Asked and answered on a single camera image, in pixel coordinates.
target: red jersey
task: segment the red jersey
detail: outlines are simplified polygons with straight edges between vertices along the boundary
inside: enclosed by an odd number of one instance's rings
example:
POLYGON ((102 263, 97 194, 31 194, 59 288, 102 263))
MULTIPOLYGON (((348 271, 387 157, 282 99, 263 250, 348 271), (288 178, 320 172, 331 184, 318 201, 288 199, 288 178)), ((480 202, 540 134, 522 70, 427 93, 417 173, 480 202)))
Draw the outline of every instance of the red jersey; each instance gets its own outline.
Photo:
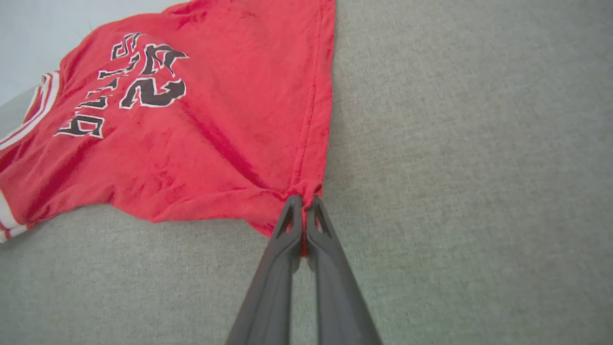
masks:
POLYGON ((95 29, 0 141, 0 242, 102 203, 270 235, 321 192, 333 23, 333 0, 198 0, 95 29))

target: gray fabric surface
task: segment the gray fabric surface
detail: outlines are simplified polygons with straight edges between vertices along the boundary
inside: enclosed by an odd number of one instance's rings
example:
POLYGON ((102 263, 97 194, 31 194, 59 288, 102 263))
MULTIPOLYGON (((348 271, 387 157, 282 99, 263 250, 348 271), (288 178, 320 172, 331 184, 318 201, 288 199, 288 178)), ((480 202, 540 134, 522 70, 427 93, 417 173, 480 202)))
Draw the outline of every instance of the gray fabric surface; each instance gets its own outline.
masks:
MULTIPOLYGON (((384 342, 612 343, 613 2, 338 0, 335 45, 324 201, 384 342)), ((0 343, 222 344, 266 242, 63 214, 0 247, 0 343)))

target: red fabric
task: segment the red fabric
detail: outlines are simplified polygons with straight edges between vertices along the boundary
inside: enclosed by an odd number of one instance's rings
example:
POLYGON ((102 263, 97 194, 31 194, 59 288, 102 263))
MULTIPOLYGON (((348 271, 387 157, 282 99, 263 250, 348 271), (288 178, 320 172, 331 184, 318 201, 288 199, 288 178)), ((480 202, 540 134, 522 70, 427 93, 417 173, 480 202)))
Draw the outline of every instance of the red fabric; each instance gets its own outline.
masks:
POLYGON ((0 141, 2 227, 110 203, 270 236, 287 197, 321 193, 333 23, 333 0, 211 0, 94 30, 0 141))

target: white wall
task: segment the white wall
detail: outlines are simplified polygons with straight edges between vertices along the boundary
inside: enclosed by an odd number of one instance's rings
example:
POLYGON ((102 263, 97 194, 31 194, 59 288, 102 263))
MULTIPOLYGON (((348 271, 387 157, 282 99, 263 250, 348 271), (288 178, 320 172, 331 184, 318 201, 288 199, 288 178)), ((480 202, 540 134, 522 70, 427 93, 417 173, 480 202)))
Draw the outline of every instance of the white wall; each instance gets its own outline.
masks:
POLYGON ((94 28, 181 0, 0 0, 0 105, 37 85, 94 28))

